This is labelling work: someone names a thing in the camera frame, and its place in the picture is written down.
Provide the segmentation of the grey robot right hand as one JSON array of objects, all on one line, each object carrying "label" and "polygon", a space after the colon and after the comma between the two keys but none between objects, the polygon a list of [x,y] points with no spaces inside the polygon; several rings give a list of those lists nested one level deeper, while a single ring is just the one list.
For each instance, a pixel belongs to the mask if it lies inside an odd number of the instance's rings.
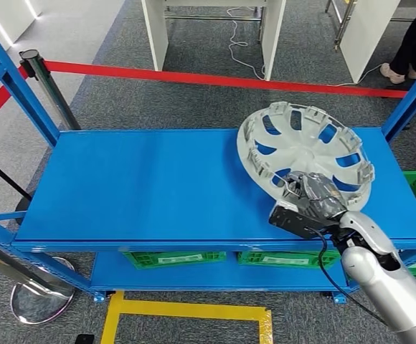
[{"label": "grey robot right hand", "polygon": [[322,173],[291,171],[284,178],[282,199],[299,214],[317,219],[335,219],[347,205],[332,180]]}]

